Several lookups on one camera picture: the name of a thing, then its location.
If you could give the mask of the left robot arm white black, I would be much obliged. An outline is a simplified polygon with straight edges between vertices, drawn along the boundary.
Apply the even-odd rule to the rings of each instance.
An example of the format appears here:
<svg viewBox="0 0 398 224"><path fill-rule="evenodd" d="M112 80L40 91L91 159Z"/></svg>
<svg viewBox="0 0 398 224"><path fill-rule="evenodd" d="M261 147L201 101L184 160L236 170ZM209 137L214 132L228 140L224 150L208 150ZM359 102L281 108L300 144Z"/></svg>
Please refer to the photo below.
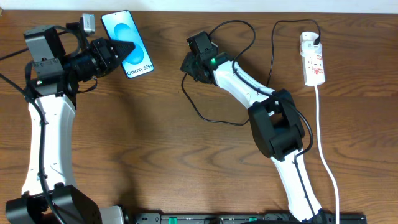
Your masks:
<svg viewBox="0 0 398 224"><path fill-rule="evenodd" d="M134 50L132 42L99 38L79 23L38 26L24 33L32 61L25 87L32 121L30 163L21 196L6 204L11 223L131 223L120 205L99 206L78 190L72 131L80 82L110 74Z"/></svg>

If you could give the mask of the blue Galaxy smartphone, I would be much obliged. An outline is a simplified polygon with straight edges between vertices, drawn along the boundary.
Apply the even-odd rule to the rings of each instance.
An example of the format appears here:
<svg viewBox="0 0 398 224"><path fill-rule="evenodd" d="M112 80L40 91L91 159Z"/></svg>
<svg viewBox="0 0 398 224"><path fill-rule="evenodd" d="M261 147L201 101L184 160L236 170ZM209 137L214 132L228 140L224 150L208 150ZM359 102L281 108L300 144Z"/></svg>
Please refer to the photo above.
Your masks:
<svg viewBox="0 0 398 224"><path fill-rule="evenodd" d="M154 64L129 11L102 15L101 21L110 39L132 42L135 46L121 64L127 78L136 78L154 71Z"/></svg>

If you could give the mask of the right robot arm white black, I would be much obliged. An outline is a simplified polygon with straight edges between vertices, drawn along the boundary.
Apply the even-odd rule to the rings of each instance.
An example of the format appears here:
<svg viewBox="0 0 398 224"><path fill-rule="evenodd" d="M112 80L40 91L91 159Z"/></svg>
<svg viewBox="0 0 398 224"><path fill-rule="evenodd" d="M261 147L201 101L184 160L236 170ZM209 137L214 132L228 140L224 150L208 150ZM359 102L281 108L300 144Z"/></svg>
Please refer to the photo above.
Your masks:
<svg viewBox="0 0 398 224"><path fill-rule="evenodd" d="M190 51L180 67L197 82L214 84L248 111L257 148L275 165L288 199L289 212L300 222L326 222L303 159L307 121L285 89L275 91L248 75L236 59L220 52L207 32L187 39Z"/></svg>

